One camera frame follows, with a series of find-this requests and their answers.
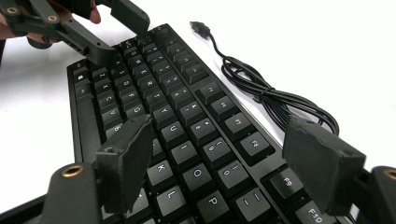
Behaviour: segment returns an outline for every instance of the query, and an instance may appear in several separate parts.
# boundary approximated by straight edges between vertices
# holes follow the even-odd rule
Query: function key
[[[252,166],[275,152],[260,133],[254,133],[236,145],[245,162]]]
[[[182,72],[183,77],[189,84],[195,83],[204,77],[207,77],[207,72],[200,64],[196,64],[192,67],[185,69]]]
[[[236,107],[228,96],[223,96],[213,102],[208,107],[208,110],[217,122],[221,122],[239,112],[238,107]]]
[[[197,95],[205,105],[210,105],[221,98],[224,92],[216,82],[212,82],[199,89]]]
[[[287,200],[297,192],[304,191],[303,183],[290,168],[272,177],[270,182],[282,200]]]
[[[223,121],[221,127],[233,142],[254,131],[254,126],[242,112]]]
[[[335,217],[329,217],[326,214],[322,214],[317,205],[314,202],[309,202],[304,205],[302,208],[298,209],[295,212],[297,218],[301,221],[301,223],[307,224],[333,224],[336,223],[337,220]]]

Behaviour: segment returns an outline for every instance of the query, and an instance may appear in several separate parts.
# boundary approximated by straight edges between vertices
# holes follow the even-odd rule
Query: keycap
[[[178,121],[163,128],[160,132],[160,137],[166,149],[171,149],[188,140],[187,134]]]
[[[216,186],[203,163],[185,172],[183,174],[183,182],[192,198],[198,198]]]
[[[201,156],[212,171],[234,158],[233,152],[222,137],[202,147]]]
[[[147,176],[148,187],[151,193],[157,193],[163,189],[169,188],[177,181],[167,160],[161,161],[148,168]]]
[[[165,105],[152,113],[153,125],[157,130],[160,130],[173,122],[177,121],[175,112],[170,105]]]
[[[217,122],[221,122],[239,112],[238,107],[236,107],[228,96],[221,97],[210,104],[207,109]]]
[[[199,89],[197,95],[205,105],[210,105],[221,98],[224,92],[216,82],[212,82]]]
[[[192,97],[191,93],[189,90],[187,90],[186,87],[174,91],[168,96],[169,102],[171,103],[171,106],[175,109],[178,110],[181,107],[188,105],[192,101],[194,101],[194,98]]]
[[[288,199],[304,186],[298,176],[290,168],[275,175],[270,181],[282,199]]]
[[[262,161],[275,152],[274,148],[258,132],[244,138],[236,145],[236,148],[249,166]]]
[[[140,190],[139,196],[134,203],[134,208],[132,211],[128,211],[125,214],[126,223],[136,223],[143,218],[149,216],[153,213],[153,209],[149,205],[149,199],[144,189]]]
[[[295,214],[302,223],[306,224],[333,224],[336,222],[335,217],[322,214],[312,201],[298,209]]]
[[[204,77],[207,77],[207,72],[200,64],[196,64],[184,70],[182,75],[189,84],[193,84]]]
[[[221,192],[227,198],[233,197],[239,191],[247,188],[251,179],[248,172],[239,161],[232,161],[215,172]]]
[[[237,215],[244,223],[265,223],[272,217],[271,205],[259,189],[253,189],[235,201]]]
[[[177,116],[184,127],[191,126],[193,123],[206,117],[204,110],[196,101],[181,107],[177,111]]]
[[[231,213],[229,206],[218,190],[198,201],[197,207],[201,219],[208,224],[226,223]]]
[[[185,171],[200,160],[200,157],[191,141],[187,141],[177,147],[174,147],[171,150],[169,157],[178,173]]]
[[[253,125],[241,112],[226,119],[220,125],[232,141],[236,141],[254,130]]]
[[[192,142],[198,147],[219,136],[218,130],[208,118],[192,124],[188,129],[188,133]]]
[[[179,186],[175,186],[157,196],[156,205],[160,211],[160,220],[164,223],[172,222],[189,211]]]

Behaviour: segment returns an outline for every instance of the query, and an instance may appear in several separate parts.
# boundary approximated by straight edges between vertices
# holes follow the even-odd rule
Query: screw hole
[[[9,8],[7,8],[7,12],[9,14],[15,14],[18,12],[18,10],[15,7],[9,7]]]
[[[84,168],[82,166],[80,166],[80,165],[71,166],[71,167],[68,167],[67,169],[65,169],[62,172],[62,176],[63,177],[73,177],[73,176],[81,174],[82,171],[84,171]]]

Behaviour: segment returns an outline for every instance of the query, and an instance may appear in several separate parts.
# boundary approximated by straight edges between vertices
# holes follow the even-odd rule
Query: black keycap
[[[135,88],[128,89],[128,92],[125,92],[125,94],[121,96],[121,104],[124,111],[141,104]]]
[[[234,158],[233,152],[222,137],[202,147],[201,155],[206,166],[212,171]]]
[[[111,76],[113,77],[113,82],[116,86],[131,77],[129,75],[128,69],[125,66],[113,70],[111,72]]]
[[[194,218],[189,217],[186,220],[180,222],[179,224],[196,224],[196,222],[195,222]]]
[[[252,166],[275,152],[260,133],[253,133],[236,145],[245,162]]]
[[[106,130],[106,139],[108,140],[111,136],[113,136],[119,129],[122,127],[122,123],[117,124],[116,126]]]
[[[209,83],[208,85],[199,89],[196,93],[205,105],[212,104],[224,95],[224,92],[221,90],[218,84],[216,84],[216,82]]]
[[[142,64],[137,66],[134,71],[132,72],[132,77],[134,78],[134,82],[137,85],[140,85],[140,82],[143,77],[150,75],[151,72],[146,64]]]
[[[189,90],[187,90],[186,87],[172,92],[169,96],[169,102],[171,103],[171,106],[175,109],[178,110],[181,107],[188,105],[191,103],[194,98],[192,97],[191,93]]]
[[[200,200],[197,207],[203,222],[208,224],[226,223],[231,213],[218,190]]]
[[[93,94],[91,92],[91,87],[89,84],[81,85],[76,87],[76,100],[83,98],[92,98]]]
[[[140,190],[139,197],[134,203],[134,208],[125,214],[126,223],[136,223],[153,213],[149,199],[144,189]]]
[[[152,113],[152,120],[154,127],[157,130],[160,130],[170,125],[171,123],[176,122],[177,117],[175,115],[175,112],[172,110],[171,106],[166,105],[158,110],[155,110]]]
[[[275,175],[270,181],[282,199],[288,199],[291,195],[303,189],[303,183],[290,168]]]
[[[233,197],[239,191],[247,188],[251,179],[241,162],[233,161],[215,173],[221,192],[227,197]]]
[[[169,95],[171,92],[177,91],[183,87],[184,84],[181,82],[178,75],[168,77],[163,82],[161,82],[161,88],[166,95]]]
[[[235,202],[236,212],[243,223],[265,223],[272,217],[271,205],[259,189],[253,189]]]
[[[163,128],[160,132],[160,137],[166,149],[171,149],[188,140],[187,134],[178,121]]]
[[[91,83],[88,79],[88,71],[83,71],[74,75],[74,83],[76,86]]]
[[[143,98],[146,98],[160,90],[159,86],[157,85],[157,80],[155,80],[154,76],[148,75],[140,80],[141,82],[138,84],[138,88]]]
[[[112,128],[119,123],[123,123],[123,119],[118,108],[113,108],[103,114],[102,121],[105,130]]]
[[[83,59],[72,64],[73,75],[83,71],[88,71],[87,60]]]
[[[219,136],[218,130],[208,118],[202,119],[191,125],[188,129],[188,133],[191,137],[191,141],[198,147]]]
[[[121,98],[126,93],[130,92],[131,90],[135,90],[134,83],[130,77],[127,77],[124,81],[119,83],[116,86],[118,96]]]
[[[181,107],[177,111],[177,116],[184,127],[191,126],[206,117],[204,110],[198,105],[196,101],[189,105]]]
[[[168,161],[161,161],[148,168],[147,176],[148,187],[151,193],[157,193],[163,189],[167,189],[177,181]]]
[[[207,77],[207,72],[200,64],[196,64],[184,70],[182,75],[189,84],[193,84],[204,77]]]
[[[312,201],[298,209],[296,216],[302,223],[306,224],[333,224],[336,222],[335,217],[322,214]]]
[[[136,105],[131,109],[125,111],[125,115],[128,119],[136,118],[144,114],[146,114],[146,110],[142,105]]]
[[[149,113],[168,105],[168,101],[162,91],[157,91],[154,94],[151,94],[146,97],[144,101]]]
[[[217,122],[221,122],[239,112],[228,96],[223,96],[207,108]]]
[[[254,126],[242,112],[226,119],[221,123],[221,127],[232,141],[236,141],[254,131]]]
[[[131,70],[134,71],[134,68],[137,66],[144,64],[145,60],[143,59],[142,55],[136,55],[133,58],[128,59],[128,66]]]
[[[196,64],[197,62],[190,54],[177,57],[177,60],[175,61],[175,65],[180,72],[184,72],[187,68],[191,68]]]
[[[107,94],[107,93],[114,93],[113,88],[111,86],[111,82],[107,82],[105,84],[102,84],[98,86],[96,89],[96,98],[100,99],[102,94]]]
[[[183,183],[190,196],[194,199],[216,186],[212,176],[202,163],[183,174]]]
[[[185,142],[170,151],[170,159],[178,173],[185,171],[200,160],[191,141]]]
[[[175,186],[160,194],[155,199],[155,202],[160,211],[161,222],[163,223],[171,223],[189,211],[179,186]]]
[[[163,148],[161,147],[158,138],[154,138],[154,140],[152,140],[152,156],[149,165],[152,166],[165,159],[166,159],[166,154],[163,151]]]
[[[93,77],[93,83],[95,88],[109,81],[110,81],[110,76],[107,71],[97,74],[96,76]]]

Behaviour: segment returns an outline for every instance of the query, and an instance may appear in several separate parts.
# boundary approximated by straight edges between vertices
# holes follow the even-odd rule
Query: black cable
[[[204,39],[209,37],[212,40],[216,53],[222,58],[223,65],[221,66],[221,72],[224,76],[239,90],[254,95],[253,100],[262,104],[270,118],[283,132],[286,131],[288,117],[290,115],[298,116],[290,110],[293,107],[318,118],[319,125],[326,123],[334,134],[339,134],[337,121],[327,111],[304,97],[284,91],[277,91],[252,66],[222,54],[207,26],[198,21],[192,21],[190,25],[201,37]]]

